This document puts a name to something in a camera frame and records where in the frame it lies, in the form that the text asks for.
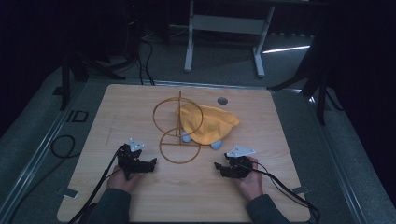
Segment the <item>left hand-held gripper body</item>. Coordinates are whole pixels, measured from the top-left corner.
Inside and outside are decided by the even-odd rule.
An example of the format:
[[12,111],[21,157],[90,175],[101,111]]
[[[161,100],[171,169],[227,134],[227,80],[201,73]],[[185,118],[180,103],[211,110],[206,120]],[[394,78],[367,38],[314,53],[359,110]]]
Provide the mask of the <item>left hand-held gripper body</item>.
[[139,160],[144,146],[144,144],[130,138],[128,144],[124,144],[118,149],[118,166],[124,171],[127,180],[132,177],[132,174],[139,173],[138,168],[140,165],[150,164],[149,161]]

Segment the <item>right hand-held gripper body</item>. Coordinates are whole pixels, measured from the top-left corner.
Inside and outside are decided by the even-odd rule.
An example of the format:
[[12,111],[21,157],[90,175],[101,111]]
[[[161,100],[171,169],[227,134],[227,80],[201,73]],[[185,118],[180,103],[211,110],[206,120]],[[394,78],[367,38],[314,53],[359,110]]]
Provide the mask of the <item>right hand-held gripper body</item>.
[[235,146],[230,152],[225,154],[230,171],[233,173],[233,178],[245,178],[252,170],[252,162],[248,156],[255,154],[256,151],[252,148]]

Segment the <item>yellow cloth hat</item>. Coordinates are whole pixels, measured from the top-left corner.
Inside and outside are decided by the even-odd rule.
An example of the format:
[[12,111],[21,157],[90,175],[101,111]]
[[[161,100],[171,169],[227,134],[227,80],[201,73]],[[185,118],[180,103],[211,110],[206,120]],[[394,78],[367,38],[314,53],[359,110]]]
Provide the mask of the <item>yellow cloth hat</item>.
[[184,104],[178,114],[183,131],[201,145],[222,140],[240,123],[233,113],[213,106]]

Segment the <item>wooden ring stand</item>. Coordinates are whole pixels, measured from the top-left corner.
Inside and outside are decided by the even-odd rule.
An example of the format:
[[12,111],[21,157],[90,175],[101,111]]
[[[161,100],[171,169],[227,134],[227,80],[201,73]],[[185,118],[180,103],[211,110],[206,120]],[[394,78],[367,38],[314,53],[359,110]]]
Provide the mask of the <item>wooden ring stand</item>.
[[[188,132],[181,120],[181,108],[191,105],[199,111],[198,127]],[[203,124],[203,111],[194,101],[182,96],[165,98],[156,104],[152,110],[152,121],[161,133],[158,148],[162,157],[173,164],[186,164],[195,160],[201,152],[202,146],[196,143],[191,134],[195,133]]]

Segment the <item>person's left hand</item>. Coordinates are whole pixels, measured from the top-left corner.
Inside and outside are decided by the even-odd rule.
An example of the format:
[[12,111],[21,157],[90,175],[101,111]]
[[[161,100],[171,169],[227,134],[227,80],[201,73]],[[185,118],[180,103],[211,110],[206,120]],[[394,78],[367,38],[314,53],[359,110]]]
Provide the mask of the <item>person's left hand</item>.
[[141,174],[135,174],[127,180],[124,171],[117,168],[108,179],[106,186],[109,189],[119,189],[131,193],[137,187],[141,177]]

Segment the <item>person's right hand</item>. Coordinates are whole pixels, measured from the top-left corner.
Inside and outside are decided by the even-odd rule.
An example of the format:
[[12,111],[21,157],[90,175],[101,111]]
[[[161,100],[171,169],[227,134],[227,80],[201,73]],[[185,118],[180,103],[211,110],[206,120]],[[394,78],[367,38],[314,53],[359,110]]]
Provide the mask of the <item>person's right hand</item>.
[[263,195],[262,190],[262,174],[257,172],[258,160],[249,157],[252,162],[252,171],[247,177],[241,179],[234,179],[233,182],[239,188],[242,195],[248,200],[252,201],[255,198]]

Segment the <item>black tripod stand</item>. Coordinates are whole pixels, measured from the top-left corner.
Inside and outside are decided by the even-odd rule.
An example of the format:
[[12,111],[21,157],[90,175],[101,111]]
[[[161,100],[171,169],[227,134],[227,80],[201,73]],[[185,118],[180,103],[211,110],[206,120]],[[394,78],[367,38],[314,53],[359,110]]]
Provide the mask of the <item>black tripod stand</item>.
[[56,87],[53,92],[54,95],[60,95],[62,97],[60,110],[65,110],[71,100],[70,73],[73,73],[77,81],[87,81],[89,77],[87,68],[90,67],[112,79],[124,80],[124,77],[116,75],[114,71],[130,64],[129,61],[124,61],[114,65],[104,66],[79,51],[66,52],[62,57],[61,85]]
[[341,107],[336,104],[328,92],[329,76],[332,71],[332,61],[325,59],[325,56],[326,52],[321,51],[314,45],[311,45],[292,78],[275,86],[268,87],[269,91],[281,91],[286,89],[288,86],[305,79],[306,82],[301,90],[301,95],[303,97],[311,98],[314,96],[315,92],[318,91],[316,116],[321,125],[325,124],[324,112],[327,97],[330,97],[332,104],[338,110],[341,110]]

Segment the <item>metal floor rail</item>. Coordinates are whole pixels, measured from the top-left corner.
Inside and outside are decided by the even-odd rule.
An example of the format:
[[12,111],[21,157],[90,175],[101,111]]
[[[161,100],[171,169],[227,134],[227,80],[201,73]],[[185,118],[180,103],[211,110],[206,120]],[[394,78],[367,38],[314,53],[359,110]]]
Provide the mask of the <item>metal floor rail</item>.
[[346,204],[349,208],[350,214],[355,222],[355,224],[368,224],[367,218],[361,210],[361,204],[356,196],[354,189],[347,177],[346,170],[340,159],[339,151],[335,147],[333,140],[326,125],[322,125],[318,120],[318,131],[320,132],[322,138],[324,139],[325,146],[329,153],[330,163],[332,165],[333,172],[338,181],[338,185],[343,193]]
[[61,96],[52,94],[51,85],[44,85],[0,138],[0,224],[8,224],[85,86],[78,82],[62,109]]

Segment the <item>white desk frame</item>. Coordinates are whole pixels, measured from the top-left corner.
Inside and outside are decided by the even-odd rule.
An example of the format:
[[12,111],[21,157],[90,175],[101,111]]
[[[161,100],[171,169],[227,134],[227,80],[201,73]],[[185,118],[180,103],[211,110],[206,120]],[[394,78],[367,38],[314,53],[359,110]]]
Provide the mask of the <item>white desk frame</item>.
[[184,71],[190,72],[192,70],[194,50],[193,32],[197,30],[244,35],[258,35],[260,39],[258,44],[252,49],[252,54],[257,76],[264,77],[265,73],[262,62],[262,48],[269,31],[275,9],[275,7],[269,7],[268,11],[265,14],[266,18],[262,20],[201,15],[194,12],[194,0],[190,0],[188,45],[185,56]]

